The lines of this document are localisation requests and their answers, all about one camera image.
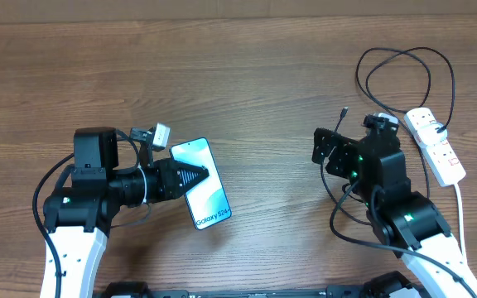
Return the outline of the Samsung Galaxy smartphone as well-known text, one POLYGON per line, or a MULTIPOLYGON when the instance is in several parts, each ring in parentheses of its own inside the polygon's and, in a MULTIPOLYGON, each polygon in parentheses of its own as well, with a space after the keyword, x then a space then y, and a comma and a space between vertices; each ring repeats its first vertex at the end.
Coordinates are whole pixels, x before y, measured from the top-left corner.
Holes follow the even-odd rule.
POLYGON ((214 157, 206 138, 177 144, 170 149, 171 157, 193 166, 204 167, 209 176, 185 194, 195 228, 202 230, 232 216, 214 157))

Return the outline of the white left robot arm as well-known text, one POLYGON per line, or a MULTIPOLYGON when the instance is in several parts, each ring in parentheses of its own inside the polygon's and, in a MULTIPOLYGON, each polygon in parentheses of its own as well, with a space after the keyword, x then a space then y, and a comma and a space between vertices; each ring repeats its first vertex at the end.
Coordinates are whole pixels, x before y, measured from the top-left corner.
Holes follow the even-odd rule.
POLYGON ((155 161, 170 129, 158 123, 125 133, 114 127, 80 128, 74 150, 55 164, 62 172, 43 205, 32 212, 46 243, 43 297, 91 297, 113 219, 128 208, 178 199, 206 180, 205 166, 171 158, 155 161))

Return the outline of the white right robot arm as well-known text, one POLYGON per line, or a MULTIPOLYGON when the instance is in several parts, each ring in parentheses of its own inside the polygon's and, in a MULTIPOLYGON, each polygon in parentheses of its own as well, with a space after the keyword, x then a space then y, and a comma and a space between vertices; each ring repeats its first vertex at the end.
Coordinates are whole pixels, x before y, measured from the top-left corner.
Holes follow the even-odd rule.
POLYGON ((349 243, 393 252, 421 282, 431 297, 477 297, 477 279, 468 267, 451 226, 424 195, 412 190, 405 155, 391 118, 369 114, 365 136, 357 141, 338 132, 317 128, 312 160, 330 174, 349 182, 336 200, 338 213, 350 194, 367 207, 377 242, 336 232, 349 243))

